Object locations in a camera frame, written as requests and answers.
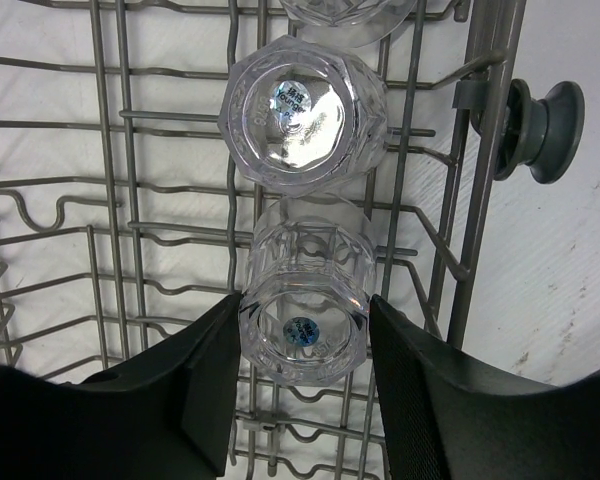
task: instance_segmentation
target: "glass base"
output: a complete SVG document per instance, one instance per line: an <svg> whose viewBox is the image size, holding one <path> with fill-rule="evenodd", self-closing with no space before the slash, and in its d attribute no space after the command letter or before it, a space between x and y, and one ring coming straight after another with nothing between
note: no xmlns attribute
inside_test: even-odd
<svg viewBox="0 0 600 480"><path fill-rule="evenodd" d="M366 359L367 313L344 279L277 275L240 310L245 357L281 385L327 386Z"/></svg>
<svg viewBox="0 0 600 480"><path fill-rule="evenodd" d="M246 178L326 191L383 160L385 86L357 57L280 37L231 68L218 128Z"/></svg>
<svg viewBox="0 0 600 480"><path fill-rule="evenodd" d="M303 40L332 47L362 47L396 31L417 0L281 0Z"/></svg>

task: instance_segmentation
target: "wire rack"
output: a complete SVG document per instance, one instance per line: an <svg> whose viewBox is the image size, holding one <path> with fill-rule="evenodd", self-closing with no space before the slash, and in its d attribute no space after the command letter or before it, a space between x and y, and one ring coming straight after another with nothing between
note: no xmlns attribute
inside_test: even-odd
<svg viewBox="0 0 600 480"><path fill-rule="evenodd" d="M204 294L225 294L239 289L239 257L241 252L249 248L252 235L249 231L240 231L236 227L238 201L253 202L253 222L263 210L265 202L277 198L275 194L263 191L261 187L237 188L235 166L229 159L227 162L226 186L211 185L177 185L161 186L151 181L139 180L137 175L136 139L139 136L180 137L185 139L207 139L221 142L220 134L213 129L199 130L170 130L140 126L143 119L175 120L199 124L214 124L216 115L198 113L156 112L134 109L132 105L132 78L141 76L165 76L191 80L207 80L225 82L227 70L224 71L191 71L164 68L160 66L134 68L129 60L129 41L127 31L128 12L144 11L139 14L149 15L153 9L168 9L177 15L228 16L230 20L229 39L227 43L227 64L236 61L236 48L241 19L256 18L257 47L260 48L270 41L268 25L272 19L285 19L284 10L272 7L267 0L258 0L253 7L239 6L237 0L229 0L227 6L191 6L181 5L169 0L141 0L127 2L117 1L64 1L64 0L24 0L35 4L40 9L71 9L88 10L90 12L93 41L93 56L95 65L72 65L40 62L25 58L0 56L0 65L18 69L47 70L95 76L97 83L97 98L100 121L96 123L80 122L51 122L38 120L3 120L0 119L0 129L75 129L91 130L101 134L103 173L102 176L56 176L24 179L0 180L0 196L8 196L14 202L21 221L28 227L29 232L0 238L0 248L20 244L28 244L41 239L86 237L89 268L85 273L74 273L66 276L40 281L27 286L3 288L5 272L8 265L0 260L0 361L3 359L9 365L18 365L23 350L27 344L56 335L58 332L75 329L80 325L93 325L98 332L99 351L69 364L62 364L52 371L35 372L45 379L52 379L68 372L80 369L85 365L96 365L107 368L111 364L124 361L138 351L151 346L152 339L165 338L169 335L170 326L182 327L191 320L176 317L148 315L146 289L152 287L161 295L172 297L185 292L202 292ZM385 38L378 48L378 74L385 80L390 91L405 93L402 125L395 127L397 141L389 151L397 156L395 170L395 185L393 186L393 201L380 202L375 198L377 183L376 172L372 171L366 179L364 197L354 199L354 203L364 209L367 216L374 212L387 212L390 218L387 243L380 247L379 262L384 265L380 293L387 297L391 285L392 274L396 269L406 269L412 286L422 309L425 328L432 334L442 338L438 327L438 316L445 275L447 272L456 282L451 318L446 340L453 346L461 348L464 331L469 314L472 289L476 277L476 267L480 252L480 244L485 226L486 211L492 184L495 159L498 152L500 132L504 124L506 99L513 63L515 60L518 39L524 14L524 0L474 0L473 8L469 0L451 0L439 11L427 9L427 0L419 0L416 10L409 15L407 22L413 28L408 30L412 35L411 52L408 57L390 58L391 38ZM105 65L105 46L103 44L102 17L115 17L117 34L117 49L119 65ZM423 43L423 33L428 24L433 22L466 22L471 20L465 63L461 67L443 75L434 82L418 80L418 71ZM289 22L288 33L296 35L297 30ZM409 63L408 76L402 80L388 79L390 62ZM111 87L107 76L120 79L122 94L122 111L114 122L110 114L109 96ZM443 152L428 147L417 146L412 141L417 137L434 137L436 132L431 129L412 126L414 103L418 92L438 90L464 78L488 81L488 101L482 112L482 132L477 157L475 159L475 175L471 186L470 203L464 240L462 242L461 258L458 260L450 249L452 228L456 215L458 191L460 189L464 154L467 144L472 113L469 110L455 111L455 121L451 139L450 151ZM112 147L112 134L122 134L124 138L124 161L126 174L120 176L116 170L118 158ZM403 189L405 166L410 155L423 155L435 159L446 169L446 180L440 206L440 222L435 227L422 209L415 205L403 204ZM56 219L48 226L42 226L32 219L28 210L25 196L18 189L34 186L57 185L96 185L104 186L106 198L91 198L79 194L62 195L56 202ZM123 196L129 208L128 221L122 221L118 209ZM139 208L139 196L142 192L152 192L161 195L193 193L226 198L228 216L226 228L196 226L194 224L176 224L155 221L154 218L142 218ZM69 204L79 204L89 207L106 207L108 221L105 226L93 224L65 226L65 207ZM410 248L397 246L398 222L400 216L416 218L426 232L435 248L433 266L431 267L431 282L428 292L425 290L421 277L414 263L410 260L418 252ZM176 239L166 238L169 233L185 234ZM99 261L97 244L102 238L108 238L108 248L111 256L111 271L105 271ZM124 248L122 239L131 240L132 265L123 268L122 257ZM159 248L169 249L180 245L206 245L225 249L228 252L228 273L226 285L211 283L189 283L177 288L168 288L163 283L149 278L144 271L143 246L153 243ZM55 324L26 335L11 334L16 330L18 322L16 314L17 298L33 292L46 291L78 280L89 280L93 292L93 313L69 321ZM115 290L115 305L111 309L103 307L102 283L112 283ZM134 294L125 293L125 287L131 285ZM119 348L112 347L112 337L119 337ZM139 348L133 344L139 339ZM230 446L232 464L245 462L244 468L236 474L236 478L254 478L258 465L266 465L270 476L292 475L295 478L308 479L320 475L325 478L341 478L342 476L362 478L390 478L388 463L384 448L384 438L381 434L373 433L379 422L377 397L375 396L375 380L371 368L362 369L365 379L363 384L366 392L354 391L354 374L334 387L310 392L281 388L266 378L258 375L253 367L245 366L241 370L239 382L243 392L246 392L244 402L238 402L236 423L234 425ZM321 405L324 399L332 403L328 408L335 409L338 421L335 423L313 421L301 416L292 416L291 404ZM352 412L363 412L361 428L351 426ZM282 438L287 447L282 448ZM335 442L331 451L331 460L324 463L309 461L309 468L302 470L302 461L294 457L294 445L312 444L318 439L329 437ZM380 461L376 467L368 462L370 448L377 449ZM355 460L345 461L348 449L354 448Z"/></svg>

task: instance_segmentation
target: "gray wire rack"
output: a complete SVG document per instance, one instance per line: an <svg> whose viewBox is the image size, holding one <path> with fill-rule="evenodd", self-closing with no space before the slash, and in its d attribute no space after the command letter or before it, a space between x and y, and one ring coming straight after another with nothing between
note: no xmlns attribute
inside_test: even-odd
<svg viewBox="0 0 600 480"><path fill-rule="evenodd" d="M29 341L40 339L58 331L72 328L76 325L95 322L98 328L100 353L89 356L62 368L43 375L43 378L53 378L62 373L91 362L100 362L102 368L107 368L115 362L123 361L130 356L129 349L129 327L139 327L141 348L149 347L149 329L157 331L160 336L165 338L168 333L162 326L163 323L185 325L187 320L167 317L147 317L147 306L145 300L145 286L152 286L164 295L176 295L185 291L200 291L211 293L229 293L236 289L236 269L237 269L237 251L238 249L249 248L251 242L250 232L236 231L236 212L238 197L253 199L254 202L254 222L262 213L265 199L276 198L276 195L265 192L261 187L255 187L253 191L237 190L235 186L235 166L229 159L227 168L226 188L217 188L209 186L175 186L164 187L154 183L140 181L136 175L136 152L134 135L156 135L165 137L184 137L184 138L205 138L217 139L220 141L220 134L217 132L203 132L194 130L166 130L148 127L139 127L134 125L134 119L137 118L158 118L185 120L193 122L215 123L215 115L199 114L176 114L170 112L147 112L134 110L131 102L131 82L133 75L163 75L171 77L181 77L185 79L203 79L226 81L227 72L203 72L203 71L183 71L171 68L132 68L129 65L129 49L127 40L127 11L139 11L151 8L166 8L179 14L193 15L228 15L230 18L230 34L227 48L227 63L230 66L235 62L236 44L238 38L238 28L240 16L257 17L257 46L265 45L268 40L268 18L284 17L284 10L281 8L270 8L267 0L258 0L256 8L241 8L237 0L229 0L228 6L184 6L169 0L140 0L136 2L125 3L124 0L115 1L63 1L63 0L22 0L27 3L39 5L40 7L56 9L88 9L91 14L91 26L93 34L93 51L95 58L94 66L84 65L62 65L32 61L20 58L0 57L0 65L42 69L58 72L73 72L81 74L95 75L97 82L97 94L99 100L99 123L65 123L65 122L43 122L43 121L10 121L0 120L0 128L45 128L45 129L81 129L96 130L101 132L102 148L104 159L103 177L83 177L83 176L65 176L50 178L33 178L22 180L0 181L0 195L10 196L16 203L18 212L22 221L34 232L16 237L0 238L0 247L13 245L31 240L59 237L67 235L85 235L89 248L90 269L85 273L56 278L50 281L29 285L26 287L15 288L3 291L0 288L0 351L4 352L7 362L10 365L17 365L18 359ZM374 210L385 210L390 212L390 228L388 242L386 246L380 247L379 261L384 263L384 274L382 278L381 293L387 296L392 276L393 267L404 267L413 280L418 301L422 307L425 327L434 335L441 337L437 325L438 313L440 309L443 282L446 270L448 270L456 281L455 296L451 312L450 326L447 336L447 342L451 345L461 348L467 318L471 295L476 278L476 267L480 253L480 244L483 230L485 227L485 218L489 203L489 195L493 181L495 159L498 154L500 143L500 132L503 129L506 100L508 96L509 85L512 77L513 64L516 56L520 29L525 9L525 0L474 0L471 9L470 0L451 0L446 8L438 12L427 11L427 0L419 0L416 10L409 15L407 21L414 23L413 44L409 60L409 74L402 81L387 81L387 69L389 65L389 45L390 38L385 38L380 43L377 72L383 80L386 81L389 89L398 89L406 91L406 100L404 104L403 122L399 132L399 143L392 145L390 151L397 153L397 169L395 175L395 185L393 190L393 201L391 203L381 203L374 200L374 191L376 187L376 172L372 171L367 177L365 196L362 201L355 201L357 205L364 209L367 216L371 217ZM117 26L118 47L119 47L119 66L105 66L103 53L103 31L101 25L101 11L114 10ZM454 16L455 21L471 20L468 44L466 49L465 64L457 70L444 76L441 80L433 83L418 81L418 67L421 56L422 38L425 26L429 22L450 21ZM296 29L289 22L289 33L295 35ZM120 116L122 124L113 125L109 117L106 75L119 75L122 86L123 111ZM436 90L450 85L457 80L464 78L473 78L488 81L488 100L482 113L482 132L479 150L476 158L475 176L473 179L472 192L470 197L469 213L462 243L462 255L458 261L449 248L449 243L454 224L456 202L460 187L465 146L469 126L472 122L472 113L469 110L457 110L455 113L455 124L453 130L452 144L449 153L435 151L425 147L411 146L410 138L414 136L433 136L435 132L426 129L416 129L412 127L412 116L414 110L414 99L416 93L421 90ZM126 164L128 177L121 179L114 177L114 155L112 154L111 133L120 132L124 134L126 146ZM446 182L441 206L440 224L436 228L427 218L425 213L416 206L401 204L401 195L404 184L405 164L408 154L420 154L432 157L446 166ZM57 218L49 226L37 224L29 215L27 205L23 196L15 190L19 187L28 187L34 185L51 185L61 183L84 183L97 184L106 187L106 201L94 200L81 196L65 195L58 198L56 203ZM116 208L119 206L115 195L116 187L125 187L128 191L128 202L130 208L131 221L120 226ZM147 189L153 192L169 193L204 193L208 195L226 196L229 205L229 217L226 229L214 229L198 227L193 225L176 225L172 223L156 223L142 220L138 209L138 192L140 189ZM108 228L98 228L91 225L81 227L63 228L65 220L65 205L68 203L78 203L83 205L106 206L109 215ZM396 247L396 236L398 230L398 218L400 214L415 215L422 227L435 246L436 254L432 267L432 279L429 291L426 292L414 264L409 261L409 257L416 255L417 252L410 249ZM166 240L153 232L183 232L187 236L177 240ZM111 253L113 258L113 273L103 273L99 271L98 260L96 258L95 239L96 236L108 236L111 241ZM133 242L133 275L125 275L121 265L121 247L120 237L130 237ZM225 247L229 251L230 262L227 276L226 287L218 288L209 285L184 285L177 289L169 289L161 283L145 277L143 272L143 258L141 243L143 241L154 242L164 248L183 244L203 244ZM0 278L7 270L7 264L0 261ZM93 285L94 308L93 315L88 315L73 319L62 324L40 330L38 332L22 336L20 338L11 338L9 336L9 323L14 318L15 305L9 300L30 292L44 290L50 287L73 282L78 279L91 279ZM103 281L112 281L116 292L117 312L115 315L107 316L103 313L102 298L100 292L100 283ZM131 318L126 308L126 299L123 291L123 284L131 283L136 287L136 301L138 315ZM120 358L114 357L107 351L107 341L105 336L106 324L117 324L122 345L122 355ZM342 399L342 409L340 424L338 426L328 425L318 422L310 422L302 419L283 419L276 416L280 408L280 388L270 380L259 378L255 368L251 367L248 376L241 376L240 382L249 385L249 408L248 411L236 412L236 421L242 422L249 430L248 448L246 451L238 450L235 447L234 428L233 442L230 448L230 459L235 461L236 456L246 457L248 459L248 468L246 478L253 478L254 466L257 461L264 461L268 464L268 473L275 476L278 465L287 467L296 478L307 479L313 477L317 472L332 472L335 478L341 478L342 475L348 475L362 478L378 478L377 475L368 473L365 470L367 450L369 443L376 443L382 447L384 461L384 475L389 478L386 452L384 449L384 439L378 435L371 434L372 409L377 398L375 397L375 380L373 373L369 378L368 393L366 395L352 392L352 375L348 376L344 388L323 389L316 395L307 397L294 388L289 388L293 396L300 402L315 403L324 396L333 396ZM271 388L271 409L262 411L258 409L256 386L267 386ZM356 431L348 428L348 418L352 400L361 401L366 404L366 416L364 428L362 431ZM309 427L315 430L310 437L305 437L298 432L298 426ZM285 458L278 453L278 445L281 428L287 431L298 441L303 443L313 442L320 435L333 435L338 438L335 462L332 465L315 465L309 472L300 472L294 466L293 461ZM256 451L256 431L268 432L268 450L266 453ZM343 466L343 457L345 444L348 439L361 441L360 459L358 469L347 469Z"/></svg>

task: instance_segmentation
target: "metal tine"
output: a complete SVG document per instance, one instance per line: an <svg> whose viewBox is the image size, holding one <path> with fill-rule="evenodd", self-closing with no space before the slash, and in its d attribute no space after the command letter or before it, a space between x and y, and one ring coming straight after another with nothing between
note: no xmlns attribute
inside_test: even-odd
<svg viewBox="0 0 600 480"><path fill-rule="evenodd" d="M75 282L78 280L91 279L91 277L92 277L91 272L76 273L73 275L66 275L64 277L55 278L53 280L46 280L44 282L34 283L34 284L28 285L26 287L14 288L12 290L0 292L0 300L17 297L17 296L24 295L27 293L37 292L40 290L45 290L47 288L57 287L59 285L65 285L67 283ZM101 280L107 280L107 281L112 281L112 282L116 281L115 274L99 273L98 277ZM122 279L123 283L133 283L133 284L136 283L135 276L134 277L122 276L121 279ZM169 296L169 297L176 296L176 295L182 295L183 293L187 293L187 292L205 292L205 293L215 293L218 295L226 295L229 293L229 290L226 287L211 287L208 285L187 284L187 285L183 285L183 286L180 286L177 288L167 288L167 287L163 286L157 280L152 280L150 278L145 278L144 284L155 288L162 295Z"/></svg>
<svg viewBox="0 0 600 480"><path fill-rule="evenodd" d="M311 435L302 435L298 430L295 429L292 423L284 424L289 433L300 443L313 443L322 435L334 435L334 432L324 430L323 428L317 428L313 431ZM354 432L353 430L343 430L343 432L338 432L337 435L340 437L351 438L351 439L359 439L362 437L362 432ZM382 444L384 439L381 437L377 437L374 443Z"/></svg>
<svg viewBox="0 0 600 480"><path fill-rule="evenodd" d="M20 192L17 190L0 189L0 196L8 196L13 199L16 204L16 208L18 209L18 213L20 214L20 218L22 218L24 224L34 232L53 232L59 228L62 228L66 220L65 206L68 203L75 203L76 205L88 205L90 207L108 207L109 205L106 199L101 200L97 198L80 197L76 195L62 195L58 198L58 200L56 200L56 219L51 225L45 227L31 218L31 215L27 210L27 204ZM116 208L120 208L122 205L123 203L121 201L115 202Z"/></svg>
<svg viewBox="0 0 600 480"><path fill-rule="evenodd" d="M267 0L258 0L258 7L256 10L257 14L257 32L256 32L256 47L258 49L264 47L267 43L267 16L268 16L268 1ZM232 22L238 22L239 18L231 17ZM264 207L264 189L260 185L255 185L253 190L253 226L255 227L258 219L262 215L262 210ZM249 367L249 411L255 412L258 408L258 371L256 367L252 364ZM271 410L275 414L278 410L279 403L279 394L277 387L274 386L274 391L272 393L272 405ZM276 450L278 448L277 445L273 445L272 439L270 439L270 445L272 445L272 450ZM253 430L249 431L249 439L248 439L248 459L247 459L247 473L245 476L246 480L252 480L255 468L255 452L256 452L256 432ZM275 471L277 456L271 455L272 452L269 452L269 468L270 471Z"/></svg>
<svg viewBox="0 0 600 480"><path fill-rule="evenodd" d="M491 54L491 59L487 56L483 62L476 62L473 64L465 64L459 67L453 73L443 77L440 80L434 82L418 82L416 88L418 90L437 90L443 86L448 85L450 78L459 79L467 73L467 69L477 71L481 68L496 63L498 61L497 52ZM22 58L2 57L0 56L0 65L20 67L20 68L31 68L36 70L48 70L53 72L64 72L64 73L95 73L95 67L90 65L70 65L64 63L50 63L50 62L39 62L34 60L27 60ZM105 73L107 75L120 75L122 70L118 67L106 67ZM144 68L129 68L129 74L134 76L146 76L146 75L158 75L165 77L184 78L188 80L218 80L227 81L229 78L226 72L205 72L196 70L178 70L174 68L165 67L144 67ZM401 80L385 80L387 88L389 90L406 90L407 83ZM122 118L158 118L166 120L180 120L180 121L192 121L192 122L204 122L214 123L217 121L216 115L201 115L201 114L187 114L187 113L173 113L173 112L143 112L133 110L122 110L120 112ZM91 124L75 124L80 125L82 129L92 130L94 127ZM421 136L431 136L431 131L424 131Z"/></svg>
<svg viewBox="0 0 600 480"><path fill-rule="evenodd" d="M242 382L242 383L248 383L249 377L245 377L245 376L241 375L238 377L238 381ZM273 381L266 379L266 378L258 379L258 384L265 386L265 387L273 387L274 385L277 385ZM340 390L333 390L330 388L323 388L321 390L318 390L318 392L315 395L311 395L311 396L303 395L295 387L280 387L280 388L283 388L284 390L288 390L297 400L301 401L302 403L317 403L320 400L322 400L324 397L339 397L339 398L343 397L343 392L341 392ZM352 393L351 400L366 402L367 396L359 394L359 393ZM374 401L374 403L378 403L378 397L375 397L373 399L373 401Z"/></svg>
<svg viewBox="0 0 600 480"><path fill-rule="evenodd" d="M98 341L100 343L100 359L102 369L109 368L109 351L107 349L107 335L104 326L102 308L102 292L100 291L100 276L98 275L98 255L96 251L96 238L93 226L87 225L87 248L89 249L89 266L91 267L91 287L93 289L93 304L96 310L96 325L98 326Z"/></svg>
<svg viewBox="0 0 600 480"><path fill-rule="evenodd" d="M238 33L240 29L240 17L237 0L228 1L228 13L229 13L229 36L227 39L227 69L236 63L236 48L238 44ZM227 159L227 196L229 200L229 215L227 216L227 248L229 250L229 271L227 273L227 288L230 291L236 290L236 270L238 265L238 241L236 239L236 219L238 216L238 193L236 191L236 165L233 162L231 156ZM255 388L250 387L252 392L249 393L249 408L255 410L255 400L257 392ZM231 441L229 442L229 459L232 465L236 465L236 438L238 434L238 424L234 418L231 428ZM251 438L252 433L249 432L249 449L252 448L251 443L255 440Z"/></svg>
<svg viewBox="0 0 600 480"><path fill-rule="evenodd" d="M118 322L117 318L111 317L111 316L103 316L102 319L106 323L117 323ZM97 321L97 320L98 320L98 317L96 315L85 315L83 317L78 317L76 319L69 320L67 322L63 322L58 325L54 325L53 327L48 327L43 330L39 330L37 332L23 335L22 337L19 337L19 338L11 339L9 341L0 340L0 348L17 347L18 345L22 345L23 343L38 340L42 337L46 337L47 335L52 335L54 333L61 332L62 330L66 330L68 328L75 327L76 325L81 325L84 323L88 323L91 321ZM164 327L162 327L160 324L157 324L157 323L132 318L132 319L129 319L129 325L137 326L137 327L144 325L144 326L147 326L148 328L154 329L156 332L158 332L158 334L162 338L169 337L169 334L164 329Z"/></svg>
<svg viewBox="0 0 600 480"><path fill-rule="evenodd" d="M448 157L445 154L440 152L435 152L431 149L426 149L424 147L418 147L417 150L409 150L409 153L422 153L429 154L433 157L437 155L440 158ZM85 183L92 185L104 185L105 180L98 177L88 177L88 176L61 176L61 177L39 177L39 178L27 178L27 179L18 179L18 180L1 180L0 181L0 189L3 188L19 188L19 187L29 187L29 186L38 186L38 185L53 185L53 184L61 184L61 183ZM128 187L129 182L127 180L116 179L115 180L116 187ZM138 187L150 190L155 193L160 194L173 194L173 193L199 193L205 195L220 195L220 196L229 196L229 190L224 187L213 187L213 186L197 186L197 185L174 185L174 186L161 186L155 183L139 181ZM253 198L254 192L252 190L236 190L236 197L241 198ZM282 198L282 195L274 192L264 192L263 198L265 200L278 200ZM355 200L349 199L354 205L363 208L372 208L374 210L391 210L392 205L386 202L377 202L371 201L369 205L367 202L370 197L365 196L365 200ZM415 213L415 207L411 205L400 205L401 212L411 212Z"/></svg>
<svg viewBox="0 0 600 480"><path fill-rule="evenodd" d="M0 128L51 128L60 130L91 130L113 133L124 133L123 125L107 125L102 127L99 123L80 122L46 122L46 121L23 121L23 120L0 120ZM193 130L167 130L162 128L133 127L134 133L144 133L156 137L168 138L201 138L210 140L221 140L220 132L199 132Z"/></svg>
<svg viewBox="0 0 600 480"><path fill-rule="evenodd" d="M164 223L164 222L129 222L129 228L131 229L144 229L144 230L165 230L172 232L186 232L186 233L194 233L197 235L206 235L209 237L225 237L227 231L222 228L209 228L209 227L199 227L196 225L182 225L177 223ZM246 243L251 243L253 239L253 234L251 232L234 232L236 239L242 240ZM226 240L218 240L218 245L226 245ZM383 254L387 252L387 247L380 245L377 247L377 251L380 255L379 261L384 262ZM308 251L307 249L303 249L303 252L308 256L316 256L316 254ZM418 252L409 248L400 248L394 247L394 255L404 256L404 257L415 257L418 255Z"/></svg>
<svg viewBox="0 0 600 480"><path fill-rule="evenodd" d="M122 107L125 110L131 110L131 79L129 73L129 44L127 38L127 15L125 12L124 0L116 0L116 30L118 32L118 54L120 57L121 89L122 89ZM138 221L138 179L136 172L136 154L135 142L133 139L133 120L124 119L124 141L125 153L127 159L127 177L129 183L129 215L132 222ZM115 185L115 178L110 180ZM132 232L133 241L133 267L136 277L136 305L138 315L144 317L147 315L147 305L144 289L144 266L142 261L142 245L140 241L140 232ZM149 337L146 325L140 327L140 349L146 350L149 347Z"/></svg>
<svg viewBox="0 0 600 480"><path fill-rule="evenodd" d="M238 420L252 422L254 419L257 418L257 414L252 414L249 412L243 412L243 411L237 410L236 418ZM278 419L277 424L285 425L285 426L296 425L296 426L308 427L308 428L313 428L313 429L319 429L321 431L321 435L325 434L325 435L337 436L337 435L343 434L343 435L346 435L349 438L352 438L355 440L362 440L365 436L364 432L360 432L357 430L351 430L348 428L335 427L333 425L327 425L327 424L320 423L320 422L304 420L302 418ZM303 437L303 438L305 440L308 440L309 438L312 438L312 436ZM377 443L378 445L382 445L385 443L385 439L380 435L369 435L369 441L371 443Z"/></svg>
<svg viewBox="0 0 600 480"><path fill-rule="evenodd" d="M32 3L41 7L48 8L65 8L71 10L86 10L89 8L88 1L71 1L71 0L20 0L25 3ZM450 0L446 7L439 12L429 12L426 14L425 21L428 22L439 22L445 20L451 15L453 9L461 3L463 0ZM138 0L136 2L129 2L127 4L127 10L139 11L149 7L162 7L168 10L172 10L178 13L189 13L199 15L228 15L228 7L214 7L214 6L194 6L194 5L181 5L170 0ZM100 8L102 10L113 10L114 5L111 2L100 2ZM240 7L238 9L240 15L258 15L258 8L253 7ZM284 17L286 13L282 8L267 8L267 15L271 17ZM409 14L406 21L415 20L414 14Z"/></svg>
<svg viewBox="0 0 600 480"><path fill-rule="evenodd" d="M245 452L244 450L236 450L235 454L238 457L249 458L249 452ZM254 453L253 457L254 457L254 460L255 459L267 460L269 458L268 455L263 455L261 453ZM333 473L335 471L334 466L319 463L319 464L314 465L308 472L300 472L298 469L296 469L294 467L293 463L288 458L278 456L278 461L280 463L282 463L285 467L287 467L287 469L289 470L291 475L293 475L295 478L299 478L301 480L309 480L309 479L313 478L318 472ZM358 471L352 470L350 468L343 469L342 473L344 473L345 475L354 476L354 477L359 474ZM374 475L373 473L364 473L362 478L367 478L367 479L371 479L371 480L380 480L380 477L378 477L377 475Z"/></svg>

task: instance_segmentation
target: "faceted glass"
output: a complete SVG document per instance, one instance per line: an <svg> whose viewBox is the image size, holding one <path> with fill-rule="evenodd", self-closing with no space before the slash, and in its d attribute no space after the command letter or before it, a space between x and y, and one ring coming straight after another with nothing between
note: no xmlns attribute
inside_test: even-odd
<svg viewBox="0 0 600 480"><path fill-rule="evenodd" d="M246 178L303 196L382 160L386 110L359 58L286 36L232 67L218 126Z"/></svg>
<svg viewBox="0 0 600 480"><path fill-rule="evenodd" d="M273 204L249 253L243 355L283 385L329 385L363 363L375 248L371 223L345 200Z"/></svg>
<svg viewBox="0 0 600 480"><path fill-rule="evenodd" d="M336 47L368 45L394 31L417 0L280 0L302 38Z"/></svg>

